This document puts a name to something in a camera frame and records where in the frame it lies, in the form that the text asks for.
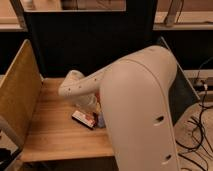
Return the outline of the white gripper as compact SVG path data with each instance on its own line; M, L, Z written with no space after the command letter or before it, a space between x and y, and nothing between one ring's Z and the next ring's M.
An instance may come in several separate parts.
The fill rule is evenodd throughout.
M70 98L70 101L87 113L95 113L97 98L94 94L74 96Z

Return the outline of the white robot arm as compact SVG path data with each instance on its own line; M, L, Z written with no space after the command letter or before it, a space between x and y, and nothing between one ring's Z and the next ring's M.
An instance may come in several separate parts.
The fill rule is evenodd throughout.
M177 73L173 54L150 46L73 81L60 96L100 94L101 109L119 171L180 171L169 89Z

